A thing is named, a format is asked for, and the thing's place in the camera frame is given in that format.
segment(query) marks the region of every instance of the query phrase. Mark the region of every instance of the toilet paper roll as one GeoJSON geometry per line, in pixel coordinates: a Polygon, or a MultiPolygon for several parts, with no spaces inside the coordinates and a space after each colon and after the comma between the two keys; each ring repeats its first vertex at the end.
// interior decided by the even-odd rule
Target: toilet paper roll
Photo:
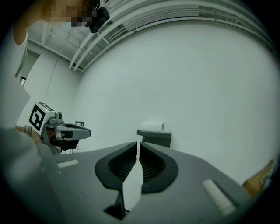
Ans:
{"type": "Polygon", "coordinates": [[[162,121],[143,121],[140,130],[142,132],[165,132],[165,123],[162,121]]]}

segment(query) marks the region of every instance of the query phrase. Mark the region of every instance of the paper towel holder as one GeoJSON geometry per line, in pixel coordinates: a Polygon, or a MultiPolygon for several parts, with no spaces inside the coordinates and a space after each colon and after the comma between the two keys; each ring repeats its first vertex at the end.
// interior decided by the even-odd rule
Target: paper towel holder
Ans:
{"type": "Polygon", "coordinates": [[[161,145],[170,148],[171,132],[155,133],[155,132],[142,132],[137,130],[137,135],[143,136],[143,142],[149,142],[156,145],[161,145]]]}

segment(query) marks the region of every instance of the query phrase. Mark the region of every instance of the cable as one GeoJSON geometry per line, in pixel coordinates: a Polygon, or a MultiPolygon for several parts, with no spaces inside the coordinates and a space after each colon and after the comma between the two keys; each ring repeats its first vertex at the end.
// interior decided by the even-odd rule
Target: cable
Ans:
{"type": "Polygon", "coordinates": [[[50,82],[51,82],[54,69],[56,68],[56,65],[57,65],[57,63],[58,63],[58,59],[60,58],[60,55],[61,55],[61,52],[62,52],[64,46],[66,45],[66,43],[67,43],[67,41],[68,41],[68,38],[70,37],[70,34],[71,34],[71,32],[72,32],[72,29],[73,29],[73,27],[71,27],[71,29],[69,30],[68,36],[66,37],[66,40],[65,40],[65,43],[64,43],[64,45],[62,46],[62,48],[61,48],[61,50],[60,50],[60,52],[59,52],[59,55],[58,55],[58,57],[57,57],[56,63],[55,63],[55,65],[54,65],[53,69],[52,69],[52,73],[51,73],[51,76],[50,76],[50,78],[49,78],[49,83],[48,83],[48,87],[47,87],[47,92],[46,92],[46,95],[45,95],[45,104],[47,104],[47,97],[48,97],[48,92],[49,92],[49,84],[50,84],[50,82]]]}

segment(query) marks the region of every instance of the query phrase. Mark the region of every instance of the ceiling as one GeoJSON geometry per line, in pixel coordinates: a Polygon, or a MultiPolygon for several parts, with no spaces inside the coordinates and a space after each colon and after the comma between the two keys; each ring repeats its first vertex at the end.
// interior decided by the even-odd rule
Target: ceiling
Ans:
{"type": "Polygon", "coordinates": [[[86,27],[54,26],[44,21],[28,29],[28,40],[69,60],[69,68],[86,70],[117,42],[160,23],[201,20],[243,30],[274,54],[266,28],[242,2],[236,0],[101,0],[110,19],[98,33],[86,27]]]}

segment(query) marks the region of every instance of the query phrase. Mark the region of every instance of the person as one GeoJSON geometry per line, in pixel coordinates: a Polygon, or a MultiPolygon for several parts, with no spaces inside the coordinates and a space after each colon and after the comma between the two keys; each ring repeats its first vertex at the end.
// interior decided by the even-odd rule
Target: person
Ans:
{"type": "MultiPolygon", "coordinates": [[[[6,114],[6,117],[9,116],[9,119],[2,118],[0,122],[2,127],[11,128],[11,125],[17,122],[20,115],[19,112],[22,111],[23,106],[29,99],[29,97],[24,98],[24,95],[27,93],[18,89],[18,86],[13,83],[14,80],[10,79],[10,77],[13,77],[19,82],[19,74],[27,55],[27,29],[37,21],[46,21],[53,25],[60,25],[63,22],[81,22],[83,18],[93,16],[92,12],[95,7],[93,2],[93,0],[35,0],[12,25],[2,43],[0,67],[4,68],[3,74],[6,76],[4,82],[10,83],[10,86],[13,86],[13,91],[18,92],[18,94],[15,98],[10,95],[10,99],[2,100],[2,102],[6,103],[9,100],[19,102],[21,100],[21,104],[15,102],[11,106],[4,107],[6,111],[9,111],[6,114]]],[[[3,93],[5,88],[9,91],[11,89],[11,87],[4,86],[4,82],[1,84],[3,88],[0,88],[3,93]]],[[[36,143],[41,142],[40,136],[31,127],[16,126],[15,130],[30,135],[36,143]]],[[[53,141],[55,138],[54,130],[48,130],[48,137],[50,141],[53,141]]]]}

